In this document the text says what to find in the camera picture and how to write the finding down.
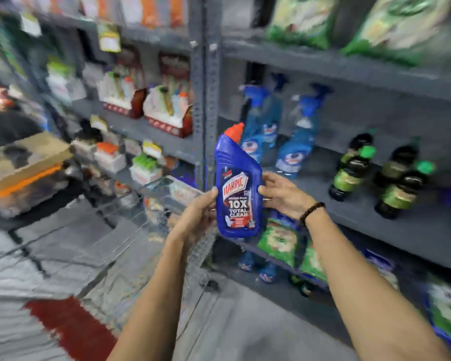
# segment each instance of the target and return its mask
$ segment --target harpic logo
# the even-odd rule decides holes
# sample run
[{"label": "harpic logo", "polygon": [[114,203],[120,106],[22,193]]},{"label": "harpic logo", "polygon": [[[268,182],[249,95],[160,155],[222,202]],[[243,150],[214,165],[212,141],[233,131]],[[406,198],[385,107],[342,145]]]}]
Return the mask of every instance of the harpic logo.
[{"label": "harpic logo", "polygon": [[222,186],[222,197],[226,200],[230,195],[245,190],[249,178],[244,172],[232,177]]}]

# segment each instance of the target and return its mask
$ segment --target forearm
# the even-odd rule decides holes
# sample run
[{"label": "forearm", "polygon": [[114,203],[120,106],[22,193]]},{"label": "forearm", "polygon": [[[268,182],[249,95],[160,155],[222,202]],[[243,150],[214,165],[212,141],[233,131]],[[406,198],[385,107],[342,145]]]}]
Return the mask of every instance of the forearm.
[{"label": "forearm", "polygon": [[431,326],[355,249],[324,209],[306,222],[337,309],[363,361],[450,359]]},{"label": "forearm", "polygon": [[169,361],[180,314],[189,248],[172,231],[108,361]]}]

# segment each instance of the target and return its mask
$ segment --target hand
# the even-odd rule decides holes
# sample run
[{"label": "hand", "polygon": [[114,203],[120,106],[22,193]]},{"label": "hand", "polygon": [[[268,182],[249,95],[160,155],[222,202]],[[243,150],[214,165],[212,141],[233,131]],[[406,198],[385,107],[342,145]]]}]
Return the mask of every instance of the hand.
[{"label": "hand", "polygon": [[264,201],[264,206],[280,211],[290,218],[298,220],[302,214],[317,203],[314,198],[287,178],[272,172],[264,172],[262,178],[265,186],[259,186],[259,194],[272,200]]},{"label": "hand", "polygon": [[168,225],[173,227],[171,235],[186,238],[189,244],[194,244],[200,234],[210,228],[216,219],[216,213],[210,212],[215,207],[217,188],[197,196],[184,210],[180,217],[171,215]]}]

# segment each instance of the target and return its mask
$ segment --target dark glass bottle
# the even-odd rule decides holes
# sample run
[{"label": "dark glass bottle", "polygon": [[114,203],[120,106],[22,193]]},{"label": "dark glass bottle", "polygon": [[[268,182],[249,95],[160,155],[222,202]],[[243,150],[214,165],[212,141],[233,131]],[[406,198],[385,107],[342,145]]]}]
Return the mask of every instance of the dark glass bottle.
[{"label": "dark glass bottle", "polygon": [[336,176],[329,188],[329,195],[337,201],[344,201],[356,186],[360,185],[367,174],[369,161],[376,153],[373,146],[365,146],[359,150],[359,155],[349,158]]},{"label": "dark glass bottle", "polygon": [[355,136],[349,142],[349,149],[347,152],[341,157],[339,162],[337,163],[337,170],[340,170],[344,167],[344,164],[349,161],[351,157],[357,156],[359,154],[359,150],[365,146],[371,146],[374,143],[373,134],[376,133],[374,128],[368,129],[366,133],[361,133]]},{"label": "dark glass bottle", "polygon": [[426,185],[433,171],[432,162],[418,162],[415,168],[405,172],[397,183],[388,186],[374,210],[386,219],[396,219],[401,211],[411,208],[418,191]]},{"label": "dark glass bottle", "polygon": [[399,177],[409,170],[419,155],[419,137],[415,137],[410,144],[396,148],[385,163],[381,171],[374,176],[374,183],[384,188],[391,183],[397,182]]}]

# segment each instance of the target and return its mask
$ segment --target green packet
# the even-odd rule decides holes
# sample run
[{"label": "green packet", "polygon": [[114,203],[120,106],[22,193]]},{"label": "green packet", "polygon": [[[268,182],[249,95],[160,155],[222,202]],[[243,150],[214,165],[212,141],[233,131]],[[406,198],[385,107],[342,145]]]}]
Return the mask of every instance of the green packet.
[{"label": "green packet", "polygon": [[319,255],[314,249],[313,242],[309,240],[306,248],[306,254],[304,255],[304,260],[300,268],[302,273],[307,273],[312,275],[316,279],[325,281],[327,283],[327,277],[325,275],[324,269],[322,268],[321,262],[319,261]]},{"label": "green packet", "polygon": [[338,0],[277,0],[266,33],[270,41],[327,49]]},{"label": "green packet", "polygon": [[269,218],[267,228],[257,247],[272,257],[284,261],[290,267],[294,267],[294,253],[298,240],[299,235],[296,230],[285,227]]},{"label": "green packet", "polygon": [[417,66],[450,10],[451,0],[377,0],[342,53]]}]

